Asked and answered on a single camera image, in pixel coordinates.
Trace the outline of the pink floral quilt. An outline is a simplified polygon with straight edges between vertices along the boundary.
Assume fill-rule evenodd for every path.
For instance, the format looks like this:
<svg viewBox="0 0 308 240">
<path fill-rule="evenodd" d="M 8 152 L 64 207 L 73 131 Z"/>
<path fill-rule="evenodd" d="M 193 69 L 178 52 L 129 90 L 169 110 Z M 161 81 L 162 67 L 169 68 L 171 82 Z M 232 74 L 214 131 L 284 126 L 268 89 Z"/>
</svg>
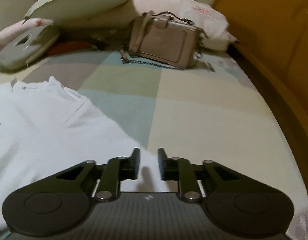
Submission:
<svg viewBox="0 0 308 240">
<path fill-rule="evenodd" d="M 135 10 L 135 18 L 144 12 L 153 11 L 158 14 L 169 11 L 180 18 L 192 20 L 196 26 L 202 28 L 207 38 L 203 39 L 203 46 L 211 50 L 226 51 L 228 45 L 236 38 L 228 32 L 229 23 L 226 17 L 211 6 L 194 0 L 130 0 Z M 0 51 L 20 34 L 38 25 L 53 23 L 50 19 L 32 18 L 28 22 L 19 21 L 0 32 Z"/>
</svg>

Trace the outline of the beige leather handbag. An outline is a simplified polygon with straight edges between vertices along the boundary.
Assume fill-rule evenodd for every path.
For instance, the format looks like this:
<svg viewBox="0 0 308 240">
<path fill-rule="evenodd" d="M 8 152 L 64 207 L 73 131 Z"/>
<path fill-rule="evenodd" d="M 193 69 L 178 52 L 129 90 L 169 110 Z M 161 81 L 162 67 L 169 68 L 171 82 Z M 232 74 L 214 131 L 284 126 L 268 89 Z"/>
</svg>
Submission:
<svg viewBox="0 0 308 240">
<path fill-rule="evenodd" d="M 166 69 L 194 68 L 201 57 L 206 32 L 192 20 L 169 11 L 144 12 L 132 22 L 130 35 L 120 50 L 124 64 L 148 64 Z"/>
</svg>

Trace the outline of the red flat item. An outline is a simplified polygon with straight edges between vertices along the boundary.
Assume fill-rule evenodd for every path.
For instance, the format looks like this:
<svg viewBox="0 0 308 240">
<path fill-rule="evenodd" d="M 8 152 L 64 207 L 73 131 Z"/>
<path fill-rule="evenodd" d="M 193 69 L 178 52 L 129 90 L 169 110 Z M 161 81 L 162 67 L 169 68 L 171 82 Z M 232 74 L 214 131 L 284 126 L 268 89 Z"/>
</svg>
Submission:
<svg viewBox="0 0 308 240">
<path fill-rule="evenodd" d="M 82 49 L 89 49 L 92 48 L 93 45 L 89 42 L 85 41 L 68 41 L 63 43 L 58 43 L 53 45 L 48 51 L 47 56 L 57 55 L 57 54 L 64 54 L 71 51 L 82 50 Z"/>
</svg>

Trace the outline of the green cream pillow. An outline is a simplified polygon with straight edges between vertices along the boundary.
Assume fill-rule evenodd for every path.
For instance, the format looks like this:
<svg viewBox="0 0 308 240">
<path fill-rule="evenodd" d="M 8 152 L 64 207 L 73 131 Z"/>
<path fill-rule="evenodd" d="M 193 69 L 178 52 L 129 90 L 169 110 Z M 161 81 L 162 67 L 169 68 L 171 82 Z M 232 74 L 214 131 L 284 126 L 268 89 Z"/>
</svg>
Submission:
<svg viewBox="0 0 308 240">
<path fill-rule="evenodd" d="M 38 0 L 24 19 L 45 18 L 63 28 L 123 28 L 135 18 L 130 0 Z"/>
</svg>

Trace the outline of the white printed sweatshirt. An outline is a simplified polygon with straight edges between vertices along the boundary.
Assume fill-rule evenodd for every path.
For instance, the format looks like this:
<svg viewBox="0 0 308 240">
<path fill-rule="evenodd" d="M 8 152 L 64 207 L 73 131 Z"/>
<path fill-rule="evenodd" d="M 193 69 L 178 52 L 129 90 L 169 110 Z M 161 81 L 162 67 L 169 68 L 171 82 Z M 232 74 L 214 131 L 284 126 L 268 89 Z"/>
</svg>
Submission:
<svg viewBox="0 0 308 240">
<path fill-rule="evenodd" d="M 128 157 L 136 147 L 114 120 L 54 77 L 0 84 L 0 232 L 11 192 L 86 160 Z"/>
</svg>

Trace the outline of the wooden headboard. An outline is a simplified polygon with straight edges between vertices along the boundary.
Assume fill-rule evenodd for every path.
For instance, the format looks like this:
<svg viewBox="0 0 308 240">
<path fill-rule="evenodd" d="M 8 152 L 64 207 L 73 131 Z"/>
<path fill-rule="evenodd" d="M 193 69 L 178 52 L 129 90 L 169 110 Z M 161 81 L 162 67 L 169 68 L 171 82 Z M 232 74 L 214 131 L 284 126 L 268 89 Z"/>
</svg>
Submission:
<svg viewBox="0 0 308 240">
<path fill-rule="evenodd" d="M 293 111 L 289 142 L 308 154 L 308 0 L 214 0 L 236 49 Z"/>
</svg>

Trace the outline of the grey donut cushion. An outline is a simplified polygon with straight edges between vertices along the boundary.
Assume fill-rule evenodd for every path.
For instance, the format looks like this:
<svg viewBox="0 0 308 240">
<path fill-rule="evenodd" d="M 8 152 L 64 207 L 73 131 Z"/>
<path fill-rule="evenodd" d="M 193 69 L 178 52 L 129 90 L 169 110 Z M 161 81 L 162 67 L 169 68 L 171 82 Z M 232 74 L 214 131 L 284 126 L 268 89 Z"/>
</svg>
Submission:
<svg viewBox="0 0 308 240">
<path fill-rule="evenodd" d="M 29 29 L 0 51 L 0 69 L 13 72 L 27 67 L 44 55 L 59 35 L 55 25 Z"/>
</svg>

